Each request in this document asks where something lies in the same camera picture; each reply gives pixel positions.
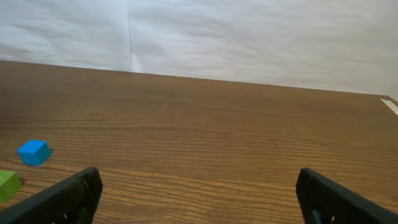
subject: block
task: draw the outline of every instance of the block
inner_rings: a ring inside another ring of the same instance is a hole
[[[51,155],[45,141],[29,140],[18,150],[18,155],[26,165],[39,166]]]
[[[0,202],[8,201],[22,187],[15,172],[0,170]]]

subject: white wall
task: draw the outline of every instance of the white wall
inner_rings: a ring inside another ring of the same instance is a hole
[[[0,59],[398,98],[397,9],[395,0],[7,1]]]

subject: black object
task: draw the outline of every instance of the black object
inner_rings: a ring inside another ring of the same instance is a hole
[[[87,168],[0,212],[0,224],[90,224],[102,193],[98,170]],[[306,224],[398,223],[398,215],[309,168],[296,193]]]
[[[0,224],[88,224],[100,201],[97,168],[87,168],[0,212]]]
[[[398,215],[323,175],[303,168],[296,194],[306,224],[398,223]]]

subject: wood grain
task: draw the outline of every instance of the wood grain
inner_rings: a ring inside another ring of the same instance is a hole
[[[95,223],[303,223],[311,167],[398,212],[387,96],[17,62],[0,96],[0,169],[24,181],[0,209],[96,166]],[[53,150],[40,167],[16,153],[28,139]]]

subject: brown table surface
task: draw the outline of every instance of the brown table surface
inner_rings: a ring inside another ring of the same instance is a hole
[[[8,207],[96,166],[94,223],[303,223],[311,167],[398,212],[398,116],[388,96],[0,62]],[[44,139],[53,154],[22,164]]]

